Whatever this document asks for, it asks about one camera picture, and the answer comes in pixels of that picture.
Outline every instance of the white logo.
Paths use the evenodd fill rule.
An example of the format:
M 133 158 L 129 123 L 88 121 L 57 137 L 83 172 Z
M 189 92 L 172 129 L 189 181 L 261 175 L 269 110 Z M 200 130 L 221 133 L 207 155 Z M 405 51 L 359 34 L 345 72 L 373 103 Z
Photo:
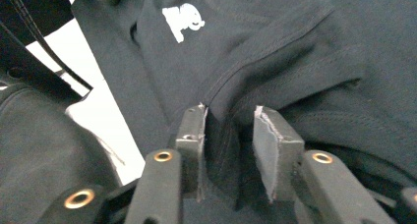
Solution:
M 198 30 L 206 23 L 202 21 L 202 16 L 200 16 L 196 7 L 187 3 L 180 6 L 180 8 L 163 8 L 162 14 L 165 16 L 166 22 L 169 24 L 178 43 L 184 41 L 184 35 L 181 33 L 181 30 L 187 28 Z

